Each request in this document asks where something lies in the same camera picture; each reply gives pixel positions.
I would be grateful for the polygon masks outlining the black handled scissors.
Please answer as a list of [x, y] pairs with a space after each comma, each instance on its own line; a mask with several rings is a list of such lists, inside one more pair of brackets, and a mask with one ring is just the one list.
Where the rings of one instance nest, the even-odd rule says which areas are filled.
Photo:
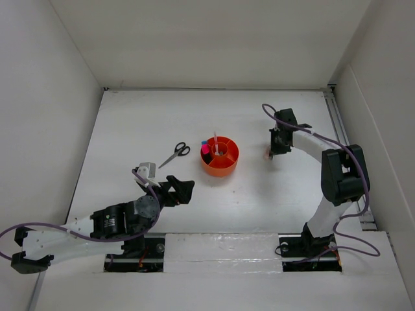
[[176, 157], [186, 156], [191, 151], [191, 148], [185, 143], [180, 142], [174, 148], [174, 153], [168, 159], [166, 159], [158, 168], [162, 168], [168, 163], [170, 163]]

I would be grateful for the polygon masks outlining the pink capped black highlighter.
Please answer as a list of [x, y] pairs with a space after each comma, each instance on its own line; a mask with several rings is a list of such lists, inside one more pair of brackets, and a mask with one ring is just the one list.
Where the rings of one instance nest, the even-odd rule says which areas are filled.
[[209, 164], [211, 162], [211, 155], [209, 151], [209, 146], [207, 144], [203, 144], [201, 147], [202, 157], [205, 163]]

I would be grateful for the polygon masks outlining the pink translucent pen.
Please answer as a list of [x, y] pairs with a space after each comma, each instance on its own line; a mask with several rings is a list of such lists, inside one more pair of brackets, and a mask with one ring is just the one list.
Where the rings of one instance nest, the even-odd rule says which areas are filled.
[[217, 139], [217, 133], [216, 132], [214, 132], [213, 138], [214, 138], [215, 155], [219, 156], [220, 155], [219, 154], [219, 144], [218, 144], [218, 139]]

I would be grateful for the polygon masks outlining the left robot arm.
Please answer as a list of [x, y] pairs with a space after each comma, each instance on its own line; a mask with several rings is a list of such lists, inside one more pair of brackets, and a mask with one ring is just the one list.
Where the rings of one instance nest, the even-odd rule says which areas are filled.
[[63, 261], [100, 254], [137, 257], [144, 251], [145, 235], [156, 225], [163, 208], [188, 204], [195, 182], [174, 176], [151, 185], [139, 179], [145, 195], [118, 203], [65, 225], [29, 222], [13, 227], [21, 247], [10, 265], [20, 274], [47, 270]]

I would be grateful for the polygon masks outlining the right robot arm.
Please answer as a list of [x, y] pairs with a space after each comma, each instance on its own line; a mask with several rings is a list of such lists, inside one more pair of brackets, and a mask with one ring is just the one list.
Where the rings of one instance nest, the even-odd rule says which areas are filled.
[[339, 249], [335, 242], [337, 227], [347, 219], [346, 211], [361, 198], [369, 198], [370, 180], [362, 148], [345, 146], [316, 133], [308, 124], [300, 124], [292, 109], [273, 109], [268, 116], [275, 120], [270, 129], [268, 157], [299, 149], [321, 164], [322, 200], [299, 237], [280, 240], [276, 254], [285, 258], [311, 261]]

